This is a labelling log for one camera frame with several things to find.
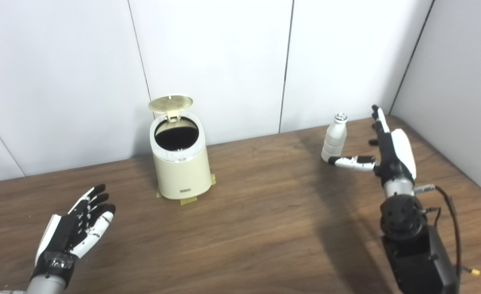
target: cream trash can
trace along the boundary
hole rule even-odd
[[[149,129],[159,192],[168,199],[186,199],[209,190],[212,179],[209,171],[206,140],[196,116],[181,113],[193,104],[184,95],[160,97],[149,103],[157,114]]]

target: yellow tape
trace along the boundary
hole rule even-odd
[[[187,198],[187,199],[182,199],[182,200],[180,201],[180,204],[181,204],[181,205],[184,205],[184,204],[192,203],[192,202],[194,202],[194,201],[197,201],[197,197],[196,197],[196,196],[195,196],[195,197],[191,197],[191,198]]]

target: plastic bottle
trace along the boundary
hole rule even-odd
[[[347,136],[346,122],[347,115],[340,112],[335,115],[334,122],[328,127],[321,153],[322,159],[325,162],[328,161],[330,156],[341,155],[341,150],[344,148],[345,137]]]

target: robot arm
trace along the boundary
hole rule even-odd
[[[373,106],[380,160],[372,156],[333,157],[328,162],[339,167],[373,171],[381,179],[386,200],[380,205],[382,243],[404,294],[457,294],[459,270],[451,263],[438,231],[427,223],[414,188],[416,165],[409,139],[401,129],[390,131],[382,109]]]
[[[115,205],[104,203],[109,197],[102,193],[105,188],[101,184],[89,189],[65,216],[52,215],[26,294],[61,294],[68,287],[76,261],[100,240],[115,214]]]

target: trash can lid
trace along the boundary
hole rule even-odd
[[[148,108],[158,114],[181,111],[189,108],[193,104],[193,99],[185,95],[167,95],[157,98],[148,104]]]

